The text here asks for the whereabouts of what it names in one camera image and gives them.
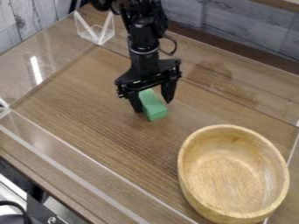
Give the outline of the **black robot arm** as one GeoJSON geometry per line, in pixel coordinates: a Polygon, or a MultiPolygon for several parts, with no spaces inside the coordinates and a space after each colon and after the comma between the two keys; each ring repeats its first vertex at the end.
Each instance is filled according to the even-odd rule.
{"type": "Polygon", "coordinates": [[[182,78],[181,59],[161,59],[159,39],[174,42],[173,56],[178,49],[177,40],[166,34],[169,17],[162,0],[91,0],[98,11],[113,11],[121,15],[127,31],[127,45],[131,67],[117,78],[117,92],[130,100],[137,113],[142,113],[143,103],[139,93],[155,86],[162,87],[163,99],[174,99],[178,80],[182,78]]]}

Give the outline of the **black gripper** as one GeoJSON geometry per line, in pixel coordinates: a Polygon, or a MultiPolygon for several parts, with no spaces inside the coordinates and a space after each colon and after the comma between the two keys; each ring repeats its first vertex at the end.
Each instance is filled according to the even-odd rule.
{"type": "Polygon", "coordinates": [[[115,80],[119,97],[129,97],[137,113],[143,112],[141,91],[162,86],[162,95],[167,103],[174,100],[178,80],[182,78],[181,59],[159,59],[159,52],[137,52],[130,49],[131,67],[115,80]]]}

